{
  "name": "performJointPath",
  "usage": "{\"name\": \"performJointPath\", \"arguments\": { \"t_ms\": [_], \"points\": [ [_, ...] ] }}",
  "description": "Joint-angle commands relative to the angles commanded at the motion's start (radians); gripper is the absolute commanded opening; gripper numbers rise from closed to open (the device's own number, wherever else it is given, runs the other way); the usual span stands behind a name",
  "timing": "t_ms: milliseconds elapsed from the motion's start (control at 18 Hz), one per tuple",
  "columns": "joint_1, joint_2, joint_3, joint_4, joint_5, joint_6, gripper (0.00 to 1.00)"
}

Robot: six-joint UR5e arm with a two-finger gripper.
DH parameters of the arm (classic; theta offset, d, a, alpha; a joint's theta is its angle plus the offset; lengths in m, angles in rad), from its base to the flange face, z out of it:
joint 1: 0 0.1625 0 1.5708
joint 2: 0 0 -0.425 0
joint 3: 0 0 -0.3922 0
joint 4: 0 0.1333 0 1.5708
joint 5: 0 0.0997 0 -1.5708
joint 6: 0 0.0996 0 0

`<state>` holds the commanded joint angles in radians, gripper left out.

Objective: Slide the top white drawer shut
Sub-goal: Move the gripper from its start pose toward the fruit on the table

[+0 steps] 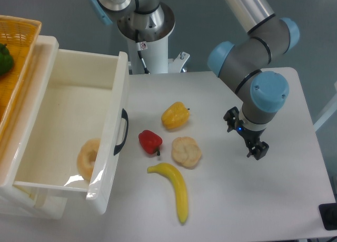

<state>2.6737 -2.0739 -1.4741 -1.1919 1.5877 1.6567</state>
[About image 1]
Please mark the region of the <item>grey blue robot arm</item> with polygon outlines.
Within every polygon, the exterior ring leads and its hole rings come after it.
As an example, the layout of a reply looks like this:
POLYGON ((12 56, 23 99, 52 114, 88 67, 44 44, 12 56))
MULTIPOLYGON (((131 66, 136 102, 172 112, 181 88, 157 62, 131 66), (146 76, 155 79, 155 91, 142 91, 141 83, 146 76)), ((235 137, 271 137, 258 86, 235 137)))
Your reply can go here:
MULTIPOLYGON (((168 37, 175 27, 172 10, 160 0, 89 0, 106 25, 116 23, 128 43, 134 74, 174 73, 183 69, 187 55, 168 58, 168 37)), ((264 157, 269 149, 260 140, 267 124, 283 107, 289 93, 287 80, 262 67, 297 44, 300 31, 289 18, 277 18, 266 0, 226 0, 247 32, 241 45, 222 42, 210 53, 207 64, 242 101, 224 115, 229 131, 245 142, 248 155, 264 157)))

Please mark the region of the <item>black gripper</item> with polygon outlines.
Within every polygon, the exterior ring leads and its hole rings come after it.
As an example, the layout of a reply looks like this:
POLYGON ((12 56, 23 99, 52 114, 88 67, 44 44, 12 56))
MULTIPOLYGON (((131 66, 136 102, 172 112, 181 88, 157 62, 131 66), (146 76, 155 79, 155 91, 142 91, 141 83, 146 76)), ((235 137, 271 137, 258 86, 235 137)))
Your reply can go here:
POLYGON ((229 109, 223 119, 227 123, 227 132, 234 130, 243 138, 249 150, 246 155, 248 158, 253 156, 255 160, 260 160, 267 154, 269 145, 260 141, 260 136, 266 128, 265 125, 254 125, 240 120, 237 107, 229 109))

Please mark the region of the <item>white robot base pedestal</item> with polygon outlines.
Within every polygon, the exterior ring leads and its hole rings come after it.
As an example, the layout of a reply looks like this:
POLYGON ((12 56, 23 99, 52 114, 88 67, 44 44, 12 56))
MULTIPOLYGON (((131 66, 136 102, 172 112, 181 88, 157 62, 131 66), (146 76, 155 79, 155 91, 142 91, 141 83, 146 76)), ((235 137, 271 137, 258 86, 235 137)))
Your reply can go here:
POLYGON ((133 75, 185 72, 190 54, 169 58, 169 36, 175 28, 172 9, 164 3, 151 13, 132 12, 117 22, 126 39, 129 69, 133 75))

